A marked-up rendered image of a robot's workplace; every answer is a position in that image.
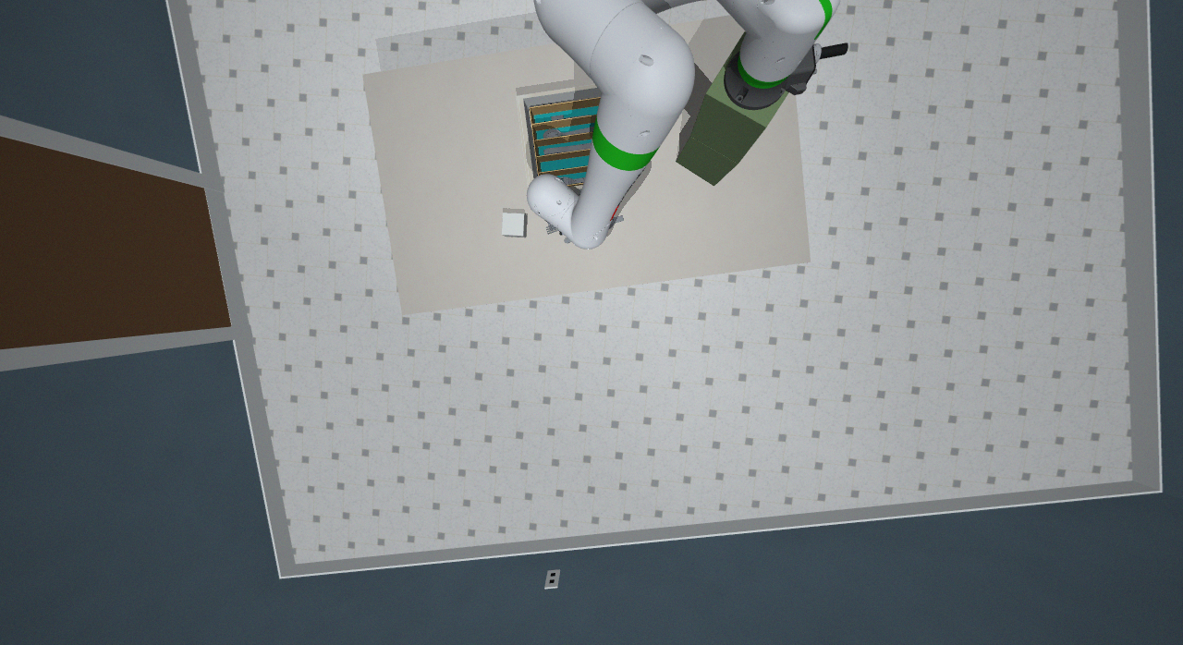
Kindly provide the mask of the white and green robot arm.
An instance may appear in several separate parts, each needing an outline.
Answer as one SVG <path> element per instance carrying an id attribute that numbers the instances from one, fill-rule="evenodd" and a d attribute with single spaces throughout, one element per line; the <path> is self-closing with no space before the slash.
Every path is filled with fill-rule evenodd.
<path id="1" fill-rule="evenodd" d="M 535 0 L 547 34 L 603 93 L 580 195 L 556 175 L 529 183 L 526 202 L 578 249 L 607 239 L 618 204 L 662 147 L 689 104 L 696 65 L 683 36 L 657 15 L 702 0 Z M 803 93 L 819 59 L 847 43 L 814 44 L 840 0 L 717 0 L 745 31 L 728 62 L 726 93 L 759 110 Z"/>

